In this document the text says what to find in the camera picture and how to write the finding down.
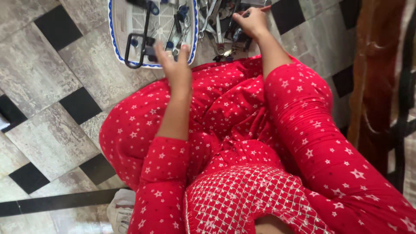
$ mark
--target white tray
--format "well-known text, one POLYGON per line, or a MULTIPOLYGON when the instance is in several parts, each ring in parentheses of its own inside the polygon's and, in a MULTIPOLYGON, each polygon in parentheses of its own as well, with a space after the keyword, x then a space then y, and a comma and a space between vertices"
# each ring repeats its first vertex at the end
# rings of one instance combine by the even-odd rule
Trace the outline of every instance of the white tray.
MULTIPOLYGON (((189 54, 188 64, 191 64, 195 59, 196 45, 198 42, 198 10, 196 0, 186 0, 189 7, 189 16, 191 17, 192 25, 188 35, 185 37, 185 42, 192 45, 192 50, 189 54)), ((159 22, 159 29, 153 34, 153 38, 160 40, 166 44, 167 37, 173 24, 173 15, 177 9, 171 4, 160 4, 155 2, 158 6, 159 15, 150 13, 148 33, 154 28, 154 22, 159 22)), ((108 0, 108 18, 111 33, 111 40, 113 42, 114 52, 116 57, 124 63, 124 55, 126 52, 127 36, 132 33, 143 33, 146 10, 132 6, 125 0, 108 0)), ((130 47, 129 62, 137 65, 140 59, 140 45, 141 38, 138 39, 139 47, 130 47)), ((150 62, 147 56, 144 56, 142 67, 146 68, 161 68, 158 63, 150 62)))

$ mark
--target left hand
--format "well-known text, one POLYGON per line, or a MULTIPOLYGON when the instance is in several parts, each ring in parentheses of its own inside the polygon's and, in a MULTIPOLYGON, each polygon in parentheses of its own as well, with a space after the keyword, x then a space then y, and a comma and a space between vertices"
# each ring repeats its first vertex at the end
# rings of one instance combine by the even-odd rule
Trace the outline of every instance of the left hand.
POLYGON ((192 93, 192 71, 188 65, 189 45, 182 45, 177 62, 172 53, 168 54, 163 49, 162 42, 156 42, 154 49, 171 86, 171 96, 188 97, 192 93))

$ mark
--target blue trim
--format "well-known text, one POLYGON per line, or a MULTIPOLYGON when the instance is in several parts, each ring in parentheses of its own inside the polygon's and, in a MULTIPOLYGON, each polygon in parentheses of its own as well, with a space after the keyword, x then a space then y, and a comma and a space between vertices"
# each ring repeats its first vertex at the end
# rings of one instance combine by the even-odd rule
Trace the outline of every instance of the blue trim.
MULTIPOLYGON (((112 37, 112 40, 113 40, 113 46, 114 46, 114 51, 116 53, 116 56, 118 57, 118 59, 122 63, 124 63, 124 58, 122 58, 120 56, 119 49, 117 48, 117 45, 116 45, 116 38, 114 37, 113 16, 112 16, 112 13, 111 13, 111 10, 112 10, 111 3, 112 3, 112 1, 113 0, 108 0, 108 12, 109 12, 108 13, 108 19, 109 19, 109 25, 110 25, 110 34, 111 34, 111 37, 112 37)), ((193 0, 193 12, 194 12, 194 17, 195 17, 195 33, 194 33, 194 38, 193 38, 193 47, 192 47, 192 51, 191 51, 191 57, 188 60, 188 64, 190 64, 192 62, 192 60, 195 56, 196 43, 198 42, 198 38, 197 38, 197 35, 198 35, 198 11, 196 9, 196 6, 197 6, 196 0, 193 0)), ((161 68, 161 65, 143 63, 142 67, 159 67, 159 68, 161 68)))

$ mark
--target hand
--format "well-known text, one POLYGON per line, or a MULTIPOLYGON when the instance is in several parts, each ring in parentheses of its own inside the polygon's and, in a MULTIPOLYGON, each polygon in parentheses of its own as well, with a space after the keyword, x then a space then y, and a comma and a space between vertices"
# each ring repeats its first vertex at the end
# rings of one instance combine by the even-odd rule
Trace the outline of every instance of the hand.
POLYGON ((154 47, 158 62, 168 78, 172 98, 188 98, 192 93, 192 71, 188 66, 189 46, 182 45, 175 62, 172 53, 168 54, 160 41, 154 47))
POLYGON ((244 18, 240 14, 234 13, 233 20, 235 20, 243 29, 247 36, 252 37, 257 41, 264 33, 269 33, 267 29, 266 14, 259 8, 251 7, 242 15, 250 13, 250 16, 244 18))

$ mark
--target fabric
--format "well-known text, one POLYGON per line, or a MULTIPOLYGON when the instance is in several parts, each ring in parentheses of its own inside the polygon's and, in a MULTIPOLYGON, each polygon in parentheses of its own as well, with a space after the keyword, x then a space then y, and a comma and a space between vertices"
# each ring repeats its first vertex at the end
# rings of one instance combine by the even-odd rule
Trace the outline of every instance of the fabric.
POLYGON ((295 233, 416 233, 414 209, 335 127, 326 82, 292 60, 265 82, 260 56, 195 68, 188 142, 154 137, 166 79, 111 111, 99 140, 136 191, 129 233, 255 233, 266 214, 295 233))

